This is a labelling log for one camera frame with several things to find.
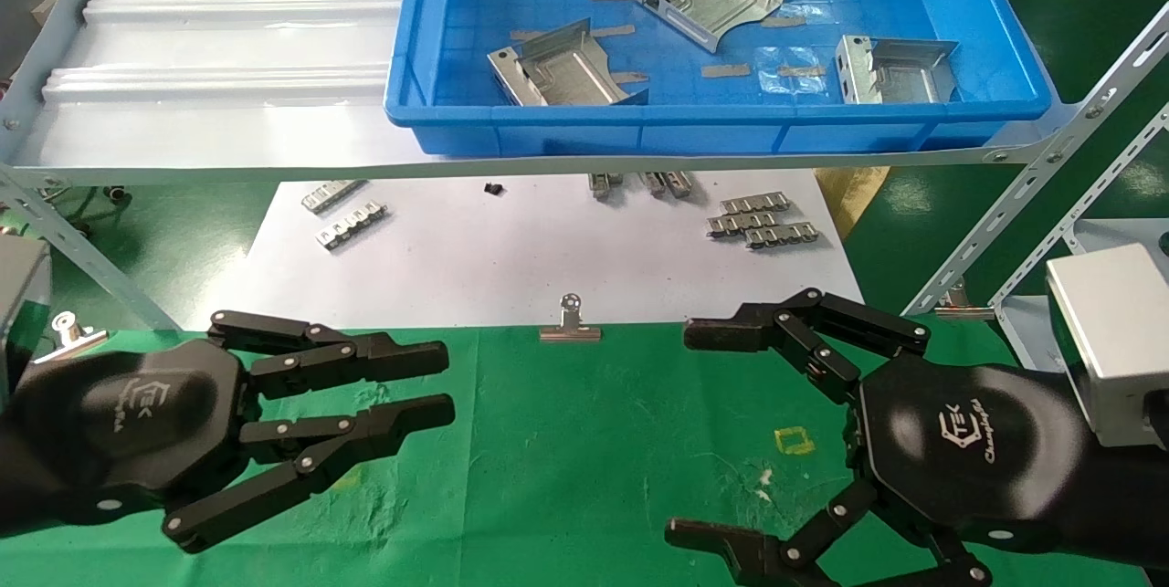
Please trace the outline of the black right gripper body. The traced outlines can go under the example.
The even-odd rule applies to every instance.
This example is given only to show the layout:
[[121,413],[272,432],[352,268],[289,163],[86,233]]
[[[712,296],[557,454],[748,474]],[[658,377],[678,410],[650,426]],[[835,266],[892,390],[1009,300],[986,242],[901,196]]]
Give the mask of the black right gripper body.
[[1065,377],[899,357],[856,395],[862,472],[914,544],[952,531],[1002,552],[1165,569],[1165,451],[1102,446]]

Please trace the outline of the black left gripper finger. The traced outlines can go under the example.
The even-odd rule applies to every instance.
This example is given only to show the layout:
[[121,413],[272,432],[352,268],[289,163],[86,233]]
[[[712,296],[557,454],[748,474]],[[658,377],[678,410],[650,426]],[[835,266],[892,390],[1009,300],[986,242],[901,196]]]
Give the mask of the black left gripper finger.
[[351,336],[318,322],[231,309],[212,316],[208,339],[223,350],[258,354],[247,371],[254,389],[269,400],[344,384],[401,382],[449,367],[443,341],[397,344],[383,330]]
[[368,461],[397,455],[414,431],[452,424],[447,394],[376,403],[351,416],[247,422],[238,448],[269,469],[167,513],[162,533],[196,554],[333,486]]

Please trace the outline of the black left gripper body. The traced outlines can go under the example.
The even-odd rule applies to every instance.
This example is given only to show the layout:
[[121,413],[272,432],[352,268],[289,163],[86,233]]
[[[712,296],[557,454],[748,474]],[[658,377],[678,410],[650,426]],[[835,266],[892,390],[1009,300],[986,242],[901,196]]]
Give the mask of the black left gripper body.
[[30,367],[4,409],[4,537],[184,507],[245,471],[245,365],[213,341]]

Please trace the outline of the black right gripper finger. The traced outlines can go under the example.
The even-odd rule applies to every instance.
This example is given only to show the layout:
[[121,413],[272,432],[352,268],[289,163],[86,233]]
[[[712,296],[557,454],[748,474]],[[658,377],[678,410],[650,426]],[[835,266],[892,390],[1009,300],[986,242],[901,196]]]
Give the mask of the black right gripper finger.
[[781,303],[743,303],[726,320],[696,318],[683,329],[694,351],[776,351],[832,403],[856,403],[860,370],[826,338],[888,360],[921,360],[931,331],[818,288]]
[[[881,493],[869,479],[853,479],[789,539],[756,529],[671,518],[664,529],[667,545],[722,558],[738,586],[837,586],[818,565],[836,541],[878,505]],[[990,586],[991,571],[952,532],[931,532],[926,547],[934,569],[888,576],[869,586]]]

